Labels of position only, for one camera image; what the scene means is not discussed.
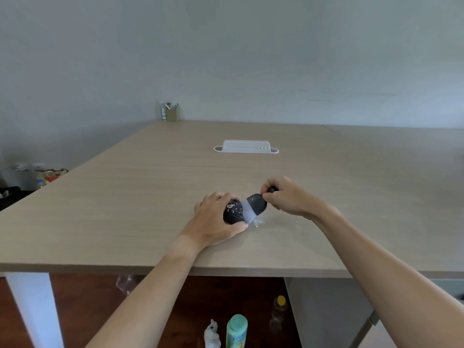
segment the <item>hand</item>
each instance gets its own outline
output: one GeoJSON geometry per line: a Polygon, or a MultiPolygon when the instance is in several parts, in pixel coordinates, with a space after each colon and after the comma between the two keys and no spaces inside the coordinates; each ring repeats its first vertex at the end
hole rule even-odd
{"type": "Polygon", "coordinates": [[[277,210],[283,210],[292,215],[314,219],[324,208],[329,207],[321,199],[307,193],[290,178],[285,176],[272,177],[261,187],[264,200],[272,204],[277,210]],[[269,187],[276,187],[278,191],[267,193],[269,187]]]}
{"type": "Polygon", "coordinates": [[[227,225],[223,220],[225,206],[232,199],[240,200],[230,193],[205,195],[202,202],[195,204],[195,216],[185,225],[181,235],[188,235],[201,251],[246,230],[245,222],[227,225]]]}

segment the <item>white bristles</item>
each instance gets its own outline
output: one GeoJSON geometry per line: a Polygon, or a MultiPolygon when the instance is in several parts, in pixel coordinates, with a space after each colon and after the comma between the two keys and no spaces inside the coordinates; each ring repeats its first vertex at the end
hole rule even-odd
{"type": "Polygon", "coordinates": [[[241,203],[243,208],[243,219],[247,224],[250,224],[256,218],[256,214],[247,200],[242,200],[241,203]]]}

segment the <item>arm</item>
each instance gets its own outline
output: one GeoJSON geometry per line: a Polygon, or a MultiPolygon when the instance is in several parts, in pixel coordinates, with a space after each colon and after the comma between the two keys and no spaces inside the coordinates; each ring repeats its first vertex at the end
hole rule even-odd
{"type": "Polygon", "coordinates": [[[238,199],[230,193],[214,193],[195,205],[194,218],[87,348],[152,348],[158,345],[177,295],[200,251],[248,227],[243,222],[224,223],[224,209],[232,198],[238,199]]]}
{"type": "Polygon", "coordinates": [[[462,347],[464,306],[287,177],[261,188],[277,209],[313,221],[359,282],[398,348],[462,347]],[[270,186],[279,191],[266,193],[270,186]]]}

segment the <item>table top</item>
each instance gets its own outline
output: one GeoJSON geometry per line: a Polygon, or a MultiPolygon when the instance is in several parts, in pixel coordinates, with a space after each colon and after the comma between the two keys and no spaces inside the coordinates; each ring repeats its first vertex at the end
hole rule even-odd
{"type": "MultiPolygon", "coordinates": [[[[205,194],[246,198],[284,174],[428,277],[464,278],[463,133],[154,122],[2,211],[0,270],[147,273],[205,194]],[[225,139],[279,153],[214,152],[225,139]]],[[[261,217],[203,251],[192,274],[349,276],[311,222],[273,208],[261,217]]]]}

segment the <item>floor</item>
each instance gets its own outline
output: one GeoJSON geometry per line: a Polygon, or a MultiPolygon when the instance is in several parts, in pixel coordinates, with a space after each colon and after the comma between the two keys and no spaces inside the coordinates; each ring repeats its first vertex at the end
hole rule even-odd
{"type": "MultiPolygon", "coordinates": [[[[124,300],[114,275],[51,275],[66,348],[83,348],[124,300]]],[[[282,331],[269,331],[274,298],[287,297],[282,278],[187,278],[164,330],[160,348],[204,347],[203,332],[218,322],[225,347],[225,327],[234,314],[248,319],[247,347],[301,347],[289,305],[282,331]]],[[[32,348],[4,278],[0,278],[0,347],[32,348]]]]}

